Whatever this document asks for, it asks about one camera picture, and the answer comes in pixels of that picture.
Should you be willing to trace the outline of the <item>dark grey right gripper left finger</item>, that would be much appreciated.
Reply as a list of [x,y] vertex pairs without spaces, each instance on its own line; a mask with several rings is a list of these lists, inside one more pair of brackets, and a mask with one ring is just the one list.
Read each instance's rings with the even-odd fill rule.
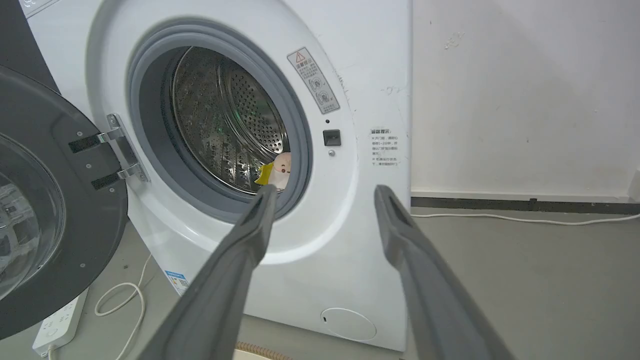
[[139,354],[140,360],[231,360],[253,271],[265,257],[277,190],[262,187]]

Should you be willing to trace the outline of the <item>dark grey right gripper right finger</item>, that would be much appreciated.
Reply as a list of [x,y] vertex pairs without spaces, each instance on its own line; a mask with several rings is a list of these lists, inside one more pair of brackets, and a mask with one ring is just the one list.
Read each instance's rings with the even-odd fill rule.
[[421,360],[513,360],[514,354],[394,191],[374,192],[385,258],[398,271]]

